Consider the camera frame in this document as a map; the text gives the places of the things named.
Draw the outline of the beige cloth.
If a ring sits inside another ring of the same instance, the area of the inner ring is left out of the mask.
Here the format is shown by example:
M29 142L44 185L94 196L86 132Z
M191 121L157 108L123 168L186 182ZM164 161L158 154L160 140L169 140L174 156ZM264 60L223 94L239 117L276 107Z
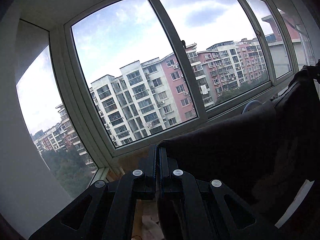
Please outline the beige cloth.
M150 216L142 216L142 222L153 239L165 239L161 227Z

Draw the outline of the dark grey printed t-shirt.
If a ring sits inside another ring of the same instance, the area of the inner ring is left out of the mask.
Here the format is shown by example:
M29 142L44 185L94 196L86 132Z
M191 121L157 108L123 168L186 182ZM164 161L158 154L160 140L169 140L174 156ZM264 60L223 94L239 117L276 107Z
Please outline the dark grey printed t-shirt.
M319 66L304 66L278 98L161 142L178 167L225 183L274 239L319 239Z

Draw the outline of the white window frame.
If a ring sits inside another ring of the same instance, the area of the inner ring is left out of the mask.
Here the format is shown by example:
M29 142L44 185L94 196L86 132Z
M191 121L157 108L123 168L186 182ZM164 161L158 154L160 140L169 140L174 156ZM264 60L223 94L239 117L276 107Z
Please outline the white window frame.
M177 27L200 20L178 32L205 108L226 101L228 92L250 90L269 80L257 35L235 38L251 24L238 0L161 0ZM71 27L72 39L93 104L116 147L139 141L195 119L197 113L179 62L148 0L123 0L100 9ZM35 40L40 53L17 83L36 86L29 102L34 121L51 127L31 135L50 172L69 162L69 174L88 181L97 167L72 125L55 82L48 32L21 21L18 33Z

